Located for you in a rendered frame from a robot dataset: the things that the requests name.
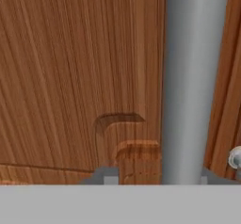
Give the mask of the silver round knob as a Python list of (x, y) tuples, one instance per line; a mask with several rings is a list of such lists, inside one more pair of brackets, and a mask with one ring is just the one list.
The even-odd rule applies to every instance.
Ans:
[(237, 146), (230, 151), (228, 164), (235, 170), (241, 169), (241, 146)]

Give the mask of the wooden cabinet front panel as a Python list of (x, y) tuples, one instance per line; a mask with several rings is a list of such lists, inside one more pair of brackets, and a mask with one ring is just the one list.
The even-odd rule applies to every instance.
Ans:
[(79, 170), (0, 165), (0, 184), (79, 184), (91, 175)]

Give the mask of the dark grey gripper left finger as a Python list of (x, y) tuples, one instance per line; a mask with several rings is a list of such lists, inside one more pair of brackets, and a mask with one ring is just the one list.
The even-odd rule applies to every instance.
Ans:
[(97, 168), (89, 178), (81, 181), (80, 184), (118, 185), (119, 168), (118, 167)]

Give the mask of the wooden cabinet door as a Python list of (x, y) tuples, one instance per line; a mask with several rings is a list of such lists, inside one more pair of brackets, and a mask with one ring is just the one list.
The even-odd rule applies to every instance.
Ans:
[(213, 95), (204, 166), (234, 180), (229, 153), (241, 147), (241, 0), (228, 0)]
[(159, 184), (166, 0), (0, 0), (0, 165)]

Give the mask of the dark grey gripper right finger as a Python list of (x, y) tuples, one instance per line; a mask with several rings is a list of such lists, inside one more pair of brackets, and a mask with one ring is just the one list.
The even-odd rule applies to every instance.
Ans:
[(203, 168), (201, 173), (201, 184), (228, 185), (228, 184), (238, 184), (238, 182), (234, 180), (218, 177), (211, 170), (207, 168)]

